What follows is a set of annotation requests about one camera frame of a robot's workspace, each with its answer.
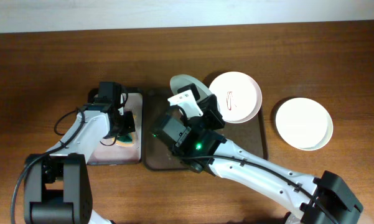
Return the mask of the green and yellow sponge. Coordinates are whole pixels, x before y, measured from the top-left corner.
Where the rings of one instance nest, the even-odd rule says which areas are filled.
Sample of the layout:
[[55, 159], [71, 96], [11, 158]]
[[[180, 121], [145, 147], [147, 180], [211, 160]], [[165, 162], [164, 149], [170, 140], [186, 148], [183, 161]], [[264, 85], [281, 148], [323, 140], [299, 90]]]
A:
[[131, 147], [135, 143], [135, 132], [128, 133], [116, 138], [116, 145], [120, 147]]

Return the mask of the pale green plate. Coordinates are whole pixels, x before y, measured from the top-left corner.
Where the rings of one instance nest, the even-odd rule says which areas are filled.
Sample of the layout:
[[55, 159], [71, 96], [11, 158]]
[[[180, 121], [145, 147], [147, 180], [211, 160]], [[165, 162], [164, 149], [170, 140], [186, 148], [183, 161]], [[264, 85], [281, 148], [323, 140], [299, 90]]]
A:
[[218, 112], [217, 97], [200, 80], [190, 75], [176, 75], [171, 78], [170, 87], [173, 95], [191, 90], [203, 115], [209, 110], [214, 113]]

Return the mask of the pale pink plate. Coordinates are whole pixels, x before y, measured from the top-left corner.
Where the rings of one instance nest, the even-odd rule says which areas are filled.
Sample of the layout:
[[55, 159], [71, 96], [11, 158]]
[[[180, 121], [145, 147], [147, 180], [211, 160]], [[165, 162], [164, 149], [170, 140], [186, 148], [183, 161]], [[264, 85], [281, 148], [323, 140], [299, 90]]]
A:
[[261, 88], [245, 73], [223, 73], [211, 82], [209, 90], [217, 97], [219, 111], [228, 123], [245, 123], [261, 109]]

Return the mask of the cream white plate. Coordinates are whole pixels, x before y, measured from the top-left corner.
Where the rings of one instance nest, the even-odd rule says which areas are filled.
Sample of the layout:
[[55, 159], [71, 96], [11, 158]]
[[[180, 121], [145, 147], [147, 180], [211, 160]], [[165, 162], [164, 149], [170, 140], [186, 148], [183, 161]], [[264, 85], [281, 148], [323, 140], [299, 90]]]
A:
[[275, 114], [278, 134], [290, 146], [303, 151], [316, 151], [332, 138], [334, 125], [329, 112], [309, 98], [291, 98]]

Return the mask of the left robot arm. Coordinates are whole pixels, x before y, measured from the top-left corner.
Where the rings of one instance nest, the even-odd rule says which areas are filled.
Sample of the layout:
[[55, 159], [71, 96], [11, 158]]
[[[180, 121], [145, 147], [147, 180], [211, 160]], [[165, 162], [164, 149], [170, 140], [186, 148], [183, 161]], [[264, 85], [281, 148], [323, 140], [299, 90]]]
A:
[[135, 130], [132, 112], [121, 111], [127, 100], [126, 87], [101, 82], [73, 111], [75, 122], [61, 140], [27, 157], [16, 184], [24, 187], [26, 223], [109, 223], [93, 209], [86, 167], [104, 139]]

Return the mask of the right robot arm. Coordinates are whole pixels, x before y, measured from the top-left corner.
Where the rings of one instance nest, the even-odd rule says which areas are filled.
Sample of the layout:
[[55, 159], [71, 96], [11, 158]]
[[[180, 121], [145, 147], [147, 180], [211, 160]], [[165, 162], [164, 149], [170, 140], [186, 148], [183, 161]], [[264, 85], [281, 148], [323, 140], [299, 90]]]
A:
[[363, 205], [338, 175], [294, 172], [242, 149], [217, 131], [225, 126], [207, 87], [171, 86], [171, 104], [151, 129], [189, 170], [243, 184], [274, 200], [300, 223], [358, 223]]

